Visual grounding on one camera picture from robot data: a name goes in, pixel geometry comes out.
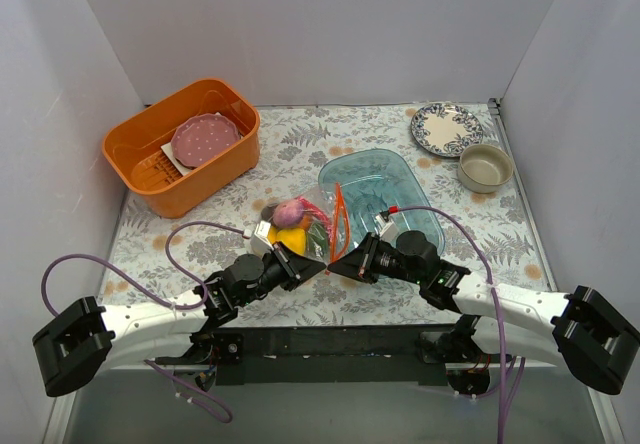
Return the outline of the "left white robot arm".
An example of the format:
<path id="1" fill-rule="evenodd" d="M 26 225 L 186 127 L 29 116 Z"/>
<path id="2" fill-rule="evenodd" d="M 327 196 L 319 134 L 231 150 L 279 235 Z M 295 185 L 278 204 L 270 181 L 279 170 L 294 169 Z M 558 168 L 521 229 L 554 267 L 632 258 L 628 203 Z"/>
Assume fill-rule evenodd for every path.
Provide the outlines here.
<path id="1" fill-rule="evenodd" d="M 203 363 L 222 353 L 213 333 L 235 320 L 240 308 L 276 288 L 293 291 L 325 268 L 277 243 L 263 256 L 238 257 L 194 290 L 162 303 L 101 306 L 93 296 L 80 298 L 32 339 L 45 392 L 70 394 L 102 371 L 146 359 Z"/>

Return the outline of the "purple onion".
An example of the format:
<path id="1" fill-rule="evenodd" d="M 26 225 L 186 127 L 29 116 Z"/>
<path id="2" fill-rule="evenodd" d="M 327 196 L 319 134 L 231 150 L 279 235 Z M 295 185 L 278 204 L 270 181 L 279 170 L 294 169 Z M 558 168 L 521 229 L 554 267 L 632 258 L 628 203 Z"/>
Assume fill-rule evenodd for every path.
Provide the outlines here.
<path id="1" fill-rule="evenodd" d="M 297 199 L 279 203 L 272 216 L 273 224 L 281 229 L 295 228 L 304 217 L 304 206 Z"/>

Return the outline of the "dark purple fruit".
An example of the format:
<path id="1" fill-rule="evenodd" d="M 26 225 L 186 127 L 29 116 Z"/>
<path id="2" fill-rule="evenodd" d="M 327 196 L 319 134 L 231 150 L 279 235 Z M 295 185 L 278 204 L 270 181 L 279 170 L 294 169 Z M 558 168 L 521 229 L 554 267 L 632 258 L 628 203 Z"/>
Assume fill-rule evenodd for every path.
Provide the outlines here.
<path id="1" fill-rule="evenodd" d="M 260 213 L 260 217 L 263 221 L 270 221 L 273 217 L 277 204 L 270 204 L 265 206 Z"/>

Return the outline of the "yellow bell pepper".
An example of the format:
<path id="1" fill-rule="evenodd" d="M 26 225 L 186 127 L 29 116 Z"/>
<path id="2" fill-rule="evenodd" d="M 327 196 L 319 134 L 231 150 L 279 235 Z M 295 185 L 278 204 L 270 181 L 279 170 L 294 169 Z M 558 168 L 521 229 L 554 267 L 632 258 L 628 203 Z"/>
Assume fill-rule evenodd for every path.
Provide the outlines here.
<path id="1" fill-rule="evenodd" d="M 302 228 L 279 230 L 275 239 L 298 255 L 304 255 L 306 252 L 307 237 L 306 231 Z"/>

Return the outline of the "clear zip top bag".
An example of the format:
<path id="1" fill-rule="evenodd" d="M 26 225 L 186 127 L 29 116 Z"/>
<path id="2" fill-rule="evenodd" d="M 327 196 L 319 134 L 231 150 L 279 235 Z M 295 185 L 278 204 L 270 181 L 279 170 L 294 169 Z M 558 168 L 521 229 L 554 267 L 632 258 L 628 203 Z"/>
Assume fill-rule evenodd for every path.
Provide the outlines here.
<path id="1" fill-rule="evenodd" d="M 350 240 L 346 199 L 334 182 L 265 206 L 250 245 L 260 256 L 282 244 L 298 255 L 331 264 L 348 252 Z"/>

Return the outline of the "orange fruit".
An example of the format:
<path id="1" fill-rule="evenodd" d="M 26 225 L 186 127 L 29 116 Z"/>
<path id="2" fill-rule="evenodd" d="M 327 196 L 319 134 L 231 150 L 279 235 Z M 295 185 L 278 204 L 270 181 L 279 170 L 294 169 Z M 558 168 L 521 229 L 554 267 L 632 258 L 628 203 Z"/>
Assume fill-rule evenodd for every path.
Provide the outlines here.
<path id="1" fill-rule="evenodd" d="M 298 223 L 298 227 L 304 230 L 308 230 L 313 223 L 313 219 L 310 215 L 305 215 Z"/>

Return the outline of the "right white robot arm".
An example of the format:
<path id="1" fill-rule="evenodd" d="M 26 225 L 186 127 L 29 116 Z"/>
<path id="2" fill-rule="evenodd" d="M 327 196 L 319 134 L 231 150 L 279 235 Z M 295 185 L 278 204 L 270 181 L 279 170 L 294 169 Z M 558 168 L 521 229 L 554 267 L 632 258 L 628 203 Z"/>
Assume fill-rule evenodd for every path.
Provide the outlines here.
<path id="1" fill-rule="evenodd" d="M 449 331 L 421 334 L 419 345 L 431 362 L 505 353 L 567 369 L 586 386 L 618 395 L 639 351 L 638 330 L 598 291 L 490 285 L 442 259 L 420 231 L 406 231 L 393 244 L 369 233 L 328 269 L 365 283 L 384 276 L 415 284 L 428 304 L 459 314 Z"/>

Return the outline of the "red chili pepper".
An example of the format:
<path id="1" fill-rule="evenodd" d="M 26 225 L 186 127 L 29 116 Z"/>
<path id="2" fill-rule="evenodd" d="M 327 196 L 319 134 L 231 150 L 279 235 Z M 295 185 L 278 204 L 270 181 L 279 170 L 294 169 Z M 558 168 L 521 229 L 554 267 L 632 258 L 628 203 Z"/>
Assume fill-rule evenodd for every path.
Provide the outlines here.
<path id="1" fill-rule="evenodd" d="M 296 200 L 302 204 L 304 211 L 310 214 L 315 220 L 321 222 L 325 226 L 329 226 L 331 224 L 331 220 L 327 214 L 317 205 L 302 196 L 298 196 Z"/>

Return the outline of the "yellow lemon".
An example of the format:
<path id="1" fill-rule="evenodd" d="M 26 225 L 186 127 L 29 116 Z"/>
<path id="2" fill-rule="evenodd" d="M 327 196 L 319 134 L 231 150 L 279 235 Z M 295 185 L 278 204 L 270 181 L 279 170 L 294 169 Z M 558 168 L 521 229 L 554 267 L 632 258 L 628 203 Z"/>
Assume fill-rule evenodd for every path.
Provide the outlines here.
<path id="1" fill-rule="evenodd" d="M 269 231 L 267 233 L 267 239 L 268 239 L 270 244 L 274 244 L 276 242 L 277 233 L 278 233 L 278 230 L 274 226 L 271 226 L 269 228 Z"/>

